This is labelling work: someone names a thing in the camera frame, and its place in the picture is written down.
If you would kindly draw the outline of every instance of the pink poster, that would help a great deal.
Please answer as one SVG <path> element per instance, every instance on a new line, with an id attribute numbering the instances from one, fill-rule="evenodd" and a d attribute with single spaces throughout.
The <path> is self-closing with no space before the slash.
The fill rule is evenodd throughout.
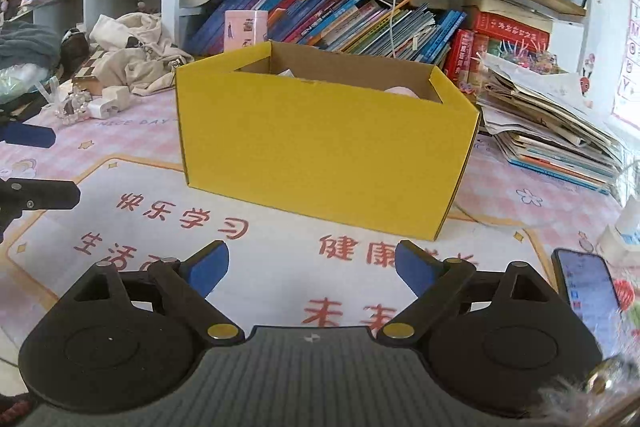
<path id="1" fill-rule="evenodd" d="M 640 128 L 640 0 L 631 0 L 625 58 L 614 99 L 613 115 Z"/>

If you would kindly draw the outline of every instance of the smartphone screen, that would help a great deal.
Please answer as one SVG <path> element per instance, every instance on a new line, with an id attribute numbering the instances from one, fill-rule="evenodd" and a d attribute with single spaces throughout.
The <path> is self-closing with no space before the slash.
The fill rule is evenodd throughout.
<path id="1" fill-rule="evenodd" d="M 615 355 L 621 334 L 620 306 L 604 259 L 561 249 L 554 255 L 562 271 L 569 306 L 596 337 L 603 356 Z"/>

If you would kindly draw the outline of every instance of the gold screw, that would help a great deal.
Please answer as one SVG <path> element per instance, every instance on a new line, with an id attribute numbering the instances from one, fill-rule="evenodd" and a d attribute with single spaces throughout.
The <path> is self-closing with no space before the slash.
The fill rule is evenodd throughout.
<path id="1" fill-rule="evenodd" d="M 207 334 L 219 341 L 232 339 L 239 333 L 238 328 L 233 324 L 214 324 L 207 330 Z"/>
<path id="2" fill-rule="evenodd" d="M 382 328 L 385 335 L 391 339 L 408 339 L 414 336 L 415 330 L 409 324 L 396 322 L 386 325 Z"/>

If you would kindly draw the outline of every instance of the open box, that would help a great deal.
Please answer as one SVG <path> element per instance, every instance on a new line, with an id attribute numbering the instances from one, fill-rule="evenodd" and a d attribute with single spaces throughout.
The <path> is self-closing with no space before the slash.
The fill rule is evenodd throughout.
<path id="1" fill-rule="evenodd" d="M 429 240 L 478 128 L 435 66 L 280 42 L 178 68 L 177 101 L 190 187 Z"/>

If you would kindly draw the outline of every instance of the beige cloth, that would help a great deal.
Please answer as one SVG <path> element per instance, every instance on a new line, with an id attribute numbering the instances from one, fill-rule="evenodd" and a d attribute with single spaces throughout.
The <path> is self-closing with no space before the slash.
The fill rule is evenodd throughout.
<path id="1" fill-rule="evenodd" d="M 142 47 L 127 48 L 131 37 Z M 175 68 L 193 62 L 190 54 L 172 45 L 157 15 L 130 13 L 117 20 L 100 15 L 89 39 L 107 52 L 94 66 L 100 83 L 128 86 L 142 96 L 172 87 Z"/>

